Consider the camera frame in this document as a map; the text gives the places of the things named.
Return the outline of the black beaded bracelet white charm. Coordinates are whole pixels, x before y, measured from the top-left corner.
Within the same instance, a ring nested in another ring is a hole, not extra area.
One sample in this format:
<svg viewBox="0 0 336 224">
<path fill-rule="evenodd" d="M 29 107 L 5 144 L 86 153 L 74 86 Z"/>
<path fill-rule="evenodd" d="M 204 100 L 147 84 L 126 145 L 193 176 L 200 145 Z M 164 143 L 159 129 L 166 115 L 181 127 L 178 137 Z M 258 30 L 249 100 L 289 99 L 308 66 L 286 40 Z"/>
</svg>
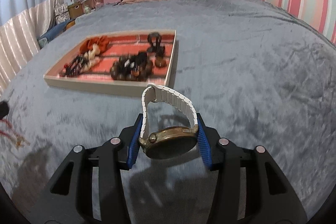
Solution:
<svg viewBox="0 0 336 224">
<path fill-rule="evenodd" d="M 144 51 L 139 51 L 136 55 L 122 55 L 118 60 L 119 73 L 124 76 L 132 72 L 139 71 L 147 65 L 148 56 Z"/>
</svg>

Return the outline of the cream scrunchie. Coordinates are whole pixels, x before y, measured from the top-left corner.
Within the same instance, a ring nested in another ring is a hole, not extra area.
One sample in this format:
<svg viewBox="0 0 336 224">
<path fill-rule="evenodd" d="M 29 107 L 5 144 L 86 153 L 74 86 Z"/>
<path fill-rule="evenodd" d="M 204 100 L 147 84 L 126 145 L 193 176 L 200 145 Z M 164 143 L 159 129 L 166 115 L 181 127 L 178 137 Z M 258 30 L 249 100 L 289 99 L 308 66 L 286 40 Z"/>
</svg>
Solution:
<svg viewBox="0 0 336 224">
<path fill-rule="evenodd" d="M 100 54 L 100 48 L 97 44 L 93 44 L 92 50 L 84 53 L 82 62 L 82 71 L 89 71 L 93 66 L 100 62 L 98 55 Z"/>
</svg>

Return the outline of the brown storage box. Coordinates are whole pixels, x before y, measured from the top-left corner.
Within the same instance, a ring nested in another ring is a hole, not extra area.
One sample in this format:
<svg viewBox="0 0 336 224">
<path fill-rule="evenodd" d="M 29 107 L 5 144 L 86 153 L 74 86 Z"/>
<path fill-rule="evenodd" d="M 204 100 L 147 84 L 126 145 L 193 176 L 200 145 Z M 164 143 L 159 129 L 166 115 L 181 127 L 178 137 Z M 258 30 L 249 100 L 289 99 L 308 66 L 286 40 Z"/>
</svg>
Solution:
<svg viewBox="0 0 336 224">
<path fill-rule="evenodd" d="M 80 2 L 76 2 L 68 6 L 68 12 L 71 19 L 76 19 L 84 14 L 83 5 Z"/>
</svg>

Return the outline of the blue folded cloth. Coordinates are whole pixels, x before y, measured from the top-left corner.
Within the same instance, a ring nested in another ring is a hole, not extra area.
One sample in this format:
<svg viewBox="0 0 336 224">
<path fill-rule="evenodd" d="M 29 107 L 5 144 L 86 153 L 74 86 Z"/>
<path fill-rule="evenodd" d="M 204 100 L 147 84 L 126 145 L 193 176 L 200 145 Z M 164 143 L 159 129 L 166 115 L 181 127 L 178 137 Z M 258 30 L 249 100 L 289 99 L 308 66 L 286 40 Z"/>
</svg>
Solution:
<svg viewBox="0 0 336 224">
<path fill-rule="evenodd" d="M 42 39 L 47 39 L 48 42 L 52 41 L 54 38 L 59 36 L 61 33 L 63 33 L 66 30 L 66 26 L 70 22 L 74 22 L 74 19 L 66 20 L 65 22 L 61 22 L 59 24 L 54 25 L 52 28 L 50 28 L 45 34 L 42 36 L 39 36 L 37 38 L 37 41 Z"/>
</svg>

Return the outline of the white strap gold watch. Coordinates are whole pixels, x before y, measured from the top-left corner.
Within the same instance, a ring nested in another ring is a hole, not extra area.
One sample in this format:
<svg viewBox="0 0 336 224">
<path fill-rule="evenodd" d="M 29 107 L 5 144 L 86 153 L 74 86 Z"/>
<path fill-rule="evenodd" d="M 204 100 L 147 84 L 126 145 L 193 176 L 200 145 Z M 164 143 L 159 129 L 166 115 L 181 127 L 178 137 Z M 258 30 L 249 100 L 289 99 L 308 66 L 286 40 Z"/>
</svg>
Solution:
<svg viewBox="0 0 336 224">
<path fill-rule="evenodd" d="M 157 132 L 149 132 L 147 107 L 150 103 L 163 102 L 176 108 L 190 123 L 190 127 L 172 126 Z M 142 92 L 142 126 L 138 142 L 150 159 L 166 160 L 192 150 L 198 140 L 197 112 L 191 100 L 167 86 L 149 83 Z"/>
</svg>

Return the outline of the grey plush bed blanket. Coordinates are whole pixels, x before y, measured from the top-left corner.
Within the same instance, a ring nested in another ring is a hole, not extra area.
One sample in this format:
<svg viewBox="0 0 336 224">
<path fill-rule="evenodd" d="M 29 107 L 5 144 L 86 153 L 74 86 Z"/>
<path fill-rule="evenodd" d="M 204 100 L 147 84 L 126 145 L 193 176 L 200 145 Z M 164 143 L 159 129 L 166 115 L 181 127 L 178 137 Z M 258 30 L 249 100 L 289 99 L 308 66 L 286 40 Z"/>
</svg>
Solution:
<svg viewBox="0 0 336 224">
<path fill-rule="evenodd" d="M 148 29 L 177 32 L 170 86 L 220 136 L 263 145 L 315 215 L 335 186 L 335 47 L 262 0 L 106 5 L 52 40 L 2 95 L 29 143 L 1 137 L 1 183 L 17 208 L 30 212 L 75 145 L 100 146 L 141 112 L 139 98 L 51 88 L 46 71 L 87 36 Z"/>
</svg>

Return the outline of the white tray red lining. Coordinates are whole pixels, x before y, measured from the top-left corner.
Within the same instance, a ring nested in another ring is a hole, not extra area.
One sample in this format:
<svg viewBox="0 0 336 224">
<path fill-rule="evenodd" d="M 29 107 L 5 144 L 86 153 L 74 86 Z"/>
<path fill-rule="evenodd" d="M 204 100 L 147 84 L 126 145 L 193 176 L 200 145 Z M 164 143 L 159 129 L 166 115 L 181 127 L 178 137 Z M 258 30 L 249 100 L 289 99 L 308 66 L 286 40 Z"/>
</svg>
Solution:
<svg viewBox="0 0 336 224">
<path fill-rule="evenodd" d="M 136 55 L 139 51 L 146 52 L 150 44 L 147 36 L 151 32 L 159 32 L 162 36 L 161 45 L 165 46 L 164 57 L 160 59 L 163 67 L 158 66 L 154 53 L 147 53 L 151 60 L 152 69 L 150 75 L 143 80 L 135 80 L 132 77 L 126 79 L 116 73 L 117 63 L 122 55 Z M 170 82 L 171 72 L 176 45 L 176 30 L 133 30 L 110 32 L 88 36 L 64 54 L 50 69 L 45 73 L 44 80 L 49 86 L 58 88 L 78 90 L 91 93 L 113 94 L 127 97 L 140 97 L 148 83 L 167 86 Z M 68 77 L 64 73 L 66 69 L 76 66 L 75 57 L 84 40 L 96 36 L 108 36 L 109 44 L 104 53 L 98 55 L 100 62 L 93 66 L 89 71 L 82 72 L 74 77 Z"/>
</svg>

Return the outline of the white striped curtain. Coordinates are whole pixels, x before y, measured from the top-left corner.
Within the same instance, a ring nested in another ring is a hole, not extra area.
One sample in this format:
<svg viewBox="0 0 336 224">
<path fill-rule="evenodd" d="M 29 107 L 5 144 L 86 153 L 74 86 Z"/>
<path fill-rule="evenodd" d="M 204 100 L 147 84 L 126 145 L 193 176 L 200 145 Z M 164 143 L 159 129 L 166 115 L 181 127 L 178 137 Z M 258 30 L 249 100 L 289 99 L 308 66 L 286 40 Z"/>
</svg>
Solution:
<svg viewBox="0 0 336 224">
<path fill-rule="evenodd" d="M 56 22 L 55 6 L 64 0 L 46 0 L 25 9 L 1 25 L 1 92 L 41 50 L 38 37 Z"/>
</svg>

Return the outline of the orange scrunchie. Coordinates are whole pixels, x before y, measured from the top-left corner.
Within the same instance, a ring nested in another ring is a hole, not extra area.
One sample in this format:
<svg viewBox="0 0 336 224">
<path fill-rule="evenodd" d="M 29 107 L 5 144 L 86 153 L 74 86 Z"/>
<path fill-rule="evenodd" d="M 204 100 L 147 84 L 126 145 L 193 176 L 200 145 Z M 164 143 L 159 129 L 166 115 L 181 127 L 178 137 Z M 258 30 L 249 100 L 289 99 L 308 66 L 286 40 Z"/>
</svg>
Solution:
<svg viewBox="0 0 336 224">
<path fill-rule="evenodd" d="M 104 53 L 108 48 L 108 44 L 108 36 L 96 36 L 94 38 L 89 38 L 84 40 L 81 44 L 79 53 L 83 55 L 84 53 L 93 50 L 94 45 L 98 46 L 100 53 Z"/>
</svg>

